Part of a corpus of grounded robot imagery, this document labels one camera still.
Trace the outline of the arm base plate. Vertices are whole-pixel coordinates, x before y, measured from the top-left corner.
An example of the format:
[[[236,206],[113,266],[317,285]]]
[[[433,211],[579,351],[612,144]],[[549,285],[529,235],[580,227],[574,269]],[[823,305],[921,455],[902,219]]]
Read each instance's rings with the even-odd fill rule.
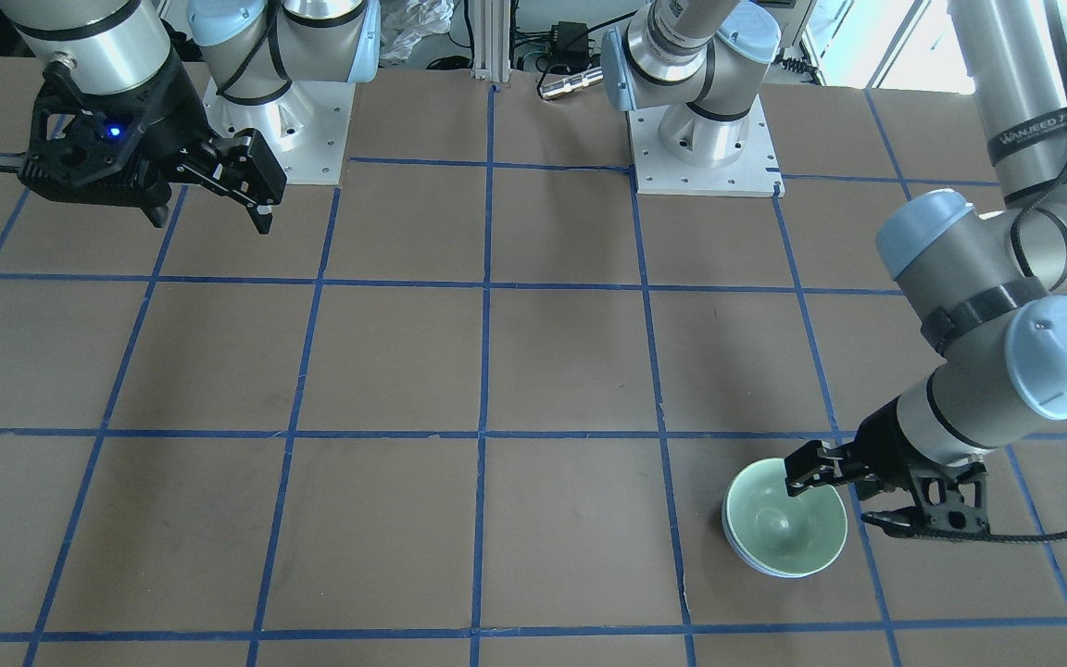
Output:
[[[292,82],[274,101],[238,105],[208,82],[204,109],[223,136],[255,128],[274,152],[291,185],[338,185],[357,86],[348,82]]]
[[[699,117],[687,105],[627,111],[641,195],[782,197],[786,186],[763,104],[745,117]]]

